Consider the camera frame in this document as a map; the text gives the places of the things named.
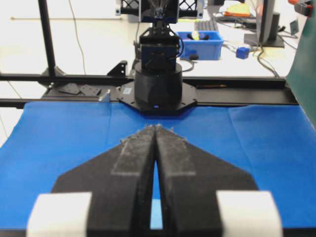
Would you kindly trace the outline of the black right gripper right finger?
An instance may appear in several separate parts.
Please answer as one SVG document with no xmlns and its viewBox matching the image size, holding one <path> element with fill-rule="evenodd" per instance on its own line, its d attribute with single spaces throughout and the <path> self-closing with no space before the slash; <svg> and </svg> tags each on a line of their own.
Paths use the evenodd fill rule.
<svg viewBox="0 0 316 237">
<path fill-rule="evenodd" d="M 272 194 L 250 173 L 156 127 L 163 228 L 170 237 L 279 237 Z"/>
</svg>

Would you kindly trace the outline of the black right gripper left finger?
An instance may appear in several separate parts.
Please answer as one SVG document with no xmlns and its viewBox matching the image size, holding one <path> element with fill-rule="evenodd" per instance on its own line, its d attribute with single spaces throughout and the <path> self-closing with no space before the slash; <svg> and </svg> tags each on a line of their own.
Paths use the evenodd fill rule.
<svg viewBox="0 0 316 237">
<path fill-rule="evenodd" d="M 38 196 L 29 237 L 130 237 L 149 227 L 156 128 L 60 175 Z"/>
</svg>

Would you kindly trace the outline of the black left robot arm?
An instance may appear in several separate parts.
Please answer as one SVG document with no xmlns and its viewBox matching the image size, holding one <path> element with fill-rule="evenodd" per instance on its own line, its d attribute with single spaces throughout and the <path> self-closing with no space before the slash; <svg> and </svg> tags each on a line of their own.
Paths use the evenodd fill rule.
<svg viewBox="0 0 316 237">
<path fill-rule="evenodd" d="M 179 18 L 177 0 L 142 0 L 139 21 L 151 23 L 138 40 L 134 80 L 118 90 L 118 99 L 143 113 L 177 114 L 197 103 L 196 88 L 183 82 L 176 62 L 184 49 L 170 28 Z"/>
</svg>

